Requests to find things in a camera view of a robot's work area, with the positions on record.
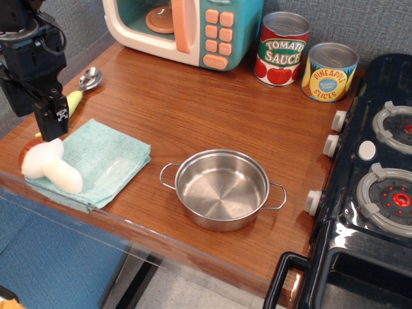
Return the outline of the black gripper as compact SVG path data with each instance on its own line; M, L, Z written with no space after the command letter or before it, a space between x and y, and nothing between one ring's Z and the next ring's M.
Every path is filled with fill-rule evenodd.
M69 106L58 81L66 67L65 47L66 38L56 27L1 37L1 87L18 117L34 112L45 142L69 130Z

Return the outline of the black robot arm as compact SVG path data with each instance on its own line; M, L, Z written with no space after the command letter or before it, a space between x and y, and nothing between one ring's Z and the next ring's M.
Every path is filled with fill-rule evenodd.
M18 117L35 115L44 141L65 135L69 104L59 73L66 36L42 1L1 1L1 89Z

